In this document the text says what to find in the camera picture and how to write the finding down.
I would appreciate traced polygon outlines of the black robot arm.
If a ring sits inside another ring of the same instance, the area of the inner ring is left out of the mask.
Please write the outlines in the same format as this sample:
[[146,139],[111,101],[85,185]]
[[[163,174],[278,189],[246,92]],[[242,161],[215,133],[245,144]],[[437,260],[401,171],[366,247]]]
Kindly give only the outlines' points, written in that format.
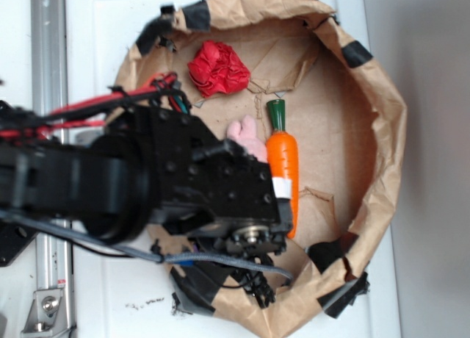
[[198,117],[138,107],[88,146],[1,139],[1,207],[79,220],[107,244],[148,224],[243,257],[286,247],[292,211],[270,167]]

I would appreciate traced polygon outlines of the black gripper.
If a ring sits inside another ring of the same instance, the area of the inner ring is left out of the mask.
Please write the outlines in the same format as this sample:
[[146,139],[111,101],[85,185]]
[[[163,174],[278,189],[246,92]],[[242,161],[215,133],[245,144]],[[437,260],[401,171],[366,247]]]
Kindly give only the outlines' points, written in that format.
[[248,258],[281,254],[293,228],[292,180],[233,140],[218,139],[195,115],[135,107],[126,132],[142,154],[143,210],[127,221],[136,237],[149,223],[203,242],[208,251]]

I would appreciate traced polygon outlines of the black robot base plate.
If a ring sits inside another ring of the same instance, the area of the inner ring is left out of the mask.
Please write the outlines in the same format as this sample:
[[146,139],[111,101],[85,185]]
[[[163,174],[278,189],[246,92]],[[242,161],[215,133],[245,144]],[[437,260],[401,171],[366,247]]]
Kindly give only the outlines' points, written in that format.
[[37,236],[37,230],[14,223],[1,222],[0,266],[10,266]]

